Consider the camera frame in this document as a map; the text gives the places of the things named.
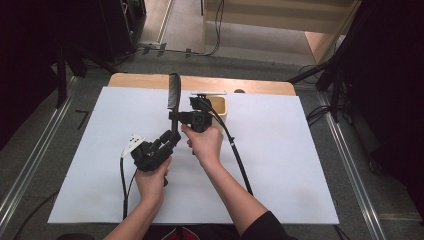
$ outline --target white paper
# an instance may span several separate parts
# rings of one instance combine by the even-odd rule
[[[180,111],[191,111],[183,91]],[[243,161],[253,193],[281,223],[338,224],[327,183],[299,98],[229,93],[226,124]],[[103,88],[69,168],[49,223],[118,223],[123,190],[119,159],[132,134],[152,142],[169,130],[167,90]],[[187,137],[174,149],[165,201],[154,223],[232,223],[201,168]],[[221,160],[244,185],[225,137]],[[127,187],[135,171],[124,159]],[[129,211],[140,196],[133,184]]]

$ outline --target cable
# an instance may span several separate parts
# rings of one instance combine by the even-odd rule
[[[216,11],[216,15],[215,15],[215,31],[216,31],[216,35],[217,35],[217,41],[216,41],[216,44],[215,44],[215,48],[210,53],[205,54],[205,53],[190,52],[189,53],[190,55],[193,55],[193,56],[212,56],[219,50],[219,46],[221,44],[221,24],[222,24],[222,16],[224,14],[224,5],[225,5],[224,0],[221,0],[221,3],[219,4],[218,9]],[[138,48],[134,53],[122,56],[124,59],[114,66],[118,66],[118,65],[122,64],[130,56],[144,52],[145,49],[147,49],[147,48]],[[148,50],[149,51],[158,51],[158,52],[173,52],[173,53],[188,54],[188,52],[186,52],[186,51],[179,51],[179,50],[151,49],[151,48],[149,48]]]
[[[221,44],[221,23],[222,23],[222,16],[224,14],[224,5],[225,5],[225,2],[224,0],[222,0],[218,6],[218,9],[215,15],[215,31],[216,31],[216,37],[217,37],[215,48],[212,50],[212,52],[205,54],[205,56],[212,56],[213,54],[215,54],[219,49],[219,45]],[[219,9],[221,9],[221,16],[219,19],[219,27],[218,27],[217,20],[218,20]]]
[[[121,181],[122,181],[122,188],[124,190],[124,205],[123,205],[123,217],[122,219],[125,219],[128,214],[128,194],[127,194],[127,187],[125,184],[125,174],[124,174],[124,158],[121,157],[119,161],[119,166],[121,170]]]
[[[59,194],[59,191],[60,190],[57,190],[52,195],[48,196],[42,203],[40,203],[40,205],[37,206],[37,208],[34,209],[34,211],[32,211],[28,215],[28,217],[25,219],[25,221],[22,223],[21,227],[19,228],[18,232],[15,234],[15,237],[13,238],[14,240],[18,240],[21,237],[22,231],[24,230],[24,228],[25,228],[26,224],[29,222],[29,220],[31,220],[31,218],[35,215],[35,213],[37,213],[37,211],[40,210],[40,208],[43,207],[44,204],[46,204],[48,201],[53,199],[57,194]]]
[[[300,75],[300,72],[304,69],[304,68],[306,68],[306,67],[317,67],[318,65],[305,65],[305,66],[303,66],[303,67],[301,67],[300,69],[299,69],[299,71],[297,71],[297,74],[298,75]],[[303,79],[302,80],[304,83],[307,83],[307,84],[315,84],[315,83],[313,83],[313,82],[308,82],[308,81],[306,81],[305,79]]]
[[[339,238],[341,240],[345,239],[343,236],[345,236],[347,238],[347,240],[350,240],[350,238],[347,236],[347,234],[345,232],[343,232],[342,229],[339,226],[337,226],[337,225],[333,225],[333,226],[336,229],[337,235],[339,235]]]
[[[246,185],[246,189],[247,191],[253,196],[253,191],[252,188],[250,187],[250,183],[249,183],[249,179],[247,178],[247,174],[246,174],[246,170],[244,169],[243,166],[243,162],[241,161],[240,155],[238,153],[236,144],[234,143],[234,137],[232,137],[230,135],[230,132],[227,129],[227,126],[225,125],[224,121],[222,121],[221,117],[219,116],[219,114],[215,111],[215,109],[212,108],[211,105],[209,105],[205,100],[203,100],[202,98],[200,98],[200,102],[203,103],[203,105],[207,106],[215,115],[215,119],[217,119],[217,122],[219,123],[219,125],[222,126],[222,128],[224,129],[225,133],[227,134],[228,137],[228,141],[230,142],[231,148],[233,149],[234,152],[234,156],[236,157],[237,160],[237,164],[239,165],[240,168],[240,172],[241,175],[243,176],[243,180],[244,180],[244,184]]]

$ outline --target aluminum rail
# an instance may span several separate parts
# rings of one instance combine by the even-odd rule
[[[2,201],[0,205],[0,238],[4,234],[13,213],[15,212],[20,200],[22,199],[25,190],[30,184],[32,177],[37,171],[38,165],[43,159],[44,153],[49,147],[50,142],[52,141],[60,123],[62,122],[63,117],[65,116],[66,111],[72,102],[78,82],[79,77],[72,77],[69,80],[67,86],[68,98],[64,101],[60,108],[53,112],[49,123],[44,129],[34,149],[32,150],[31,155],[28,157],[28,160],[26,161],[24,167],[12,185],[12,188],[9,190],[6,197]]]
[[[329,106],[330,102],[324,94],[325,93],[318,92],[319,101],[321,105]],[[353,191],[355,192],[358,200],[359,207],[361,208],[362,215],[370,231],[370,235],[373,240],[386,240],[387,238],[384,234],[379,217],[374,209],[371,198],[366,191],[365,185],[362,182],[361,176],[356,169],[355,162],[343,137],[342,130],[340,129],[339,124],[334,121],[330,113],[327,113],[326,117],[331,133],[333,134],[337,148],[340,152],[347,175],[349,176],[352,184]]]

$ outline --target wooden table edge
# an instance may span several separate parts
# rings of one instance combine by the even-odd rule
[[[241,89],[246,93],[296,96],[293,85],[288,82],[186,75],[180,75],[180,77],[181,88],[189,91],[234,92]],[[116,73],[111,76],[108,86],[168,89],[169,76],[166,74]]]

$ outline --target left hand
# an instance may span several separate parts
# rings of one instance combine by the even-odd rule
[[[155,171],[137,171],[135,181],[141,195],[141,201],[152,200],[159,203],[163,202],[164,177],[168,173],[168,167],[171,164],[171,160],[172,157],[169,157]]]

